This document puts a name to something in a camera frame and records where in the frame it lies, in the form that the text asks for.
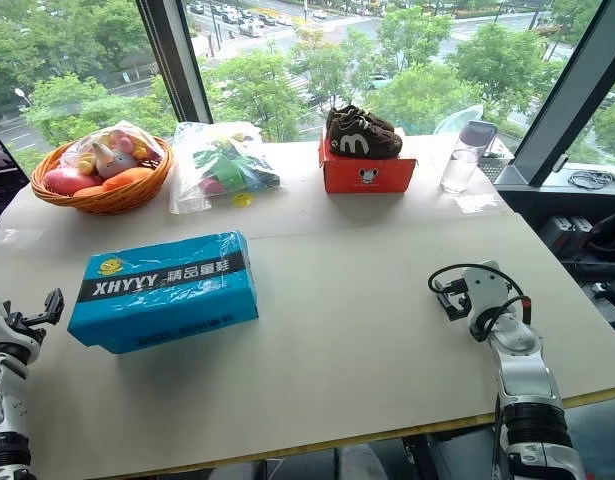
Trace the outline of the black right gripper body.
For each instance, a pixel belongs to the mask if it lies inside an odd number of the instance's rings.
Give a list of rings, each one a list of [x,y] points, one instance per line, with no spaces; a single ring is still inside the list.
[[[434,281],[434,291],[436,297],[441,303],[469,303],[470,297],[468,294],[468,286],[465,280],[457,279],[446,283],[439,280]]]

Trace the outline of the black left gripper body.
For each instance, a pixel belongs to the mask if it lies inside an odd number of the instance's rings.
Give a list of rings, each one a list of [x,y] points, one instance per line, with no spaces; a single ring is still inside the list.
[[[25,317],[21,312],[11,312],[8,314],[7,325],[19,334],[40,334],[43,328],[41,324],[47,323],[49,316],[47,313]]]

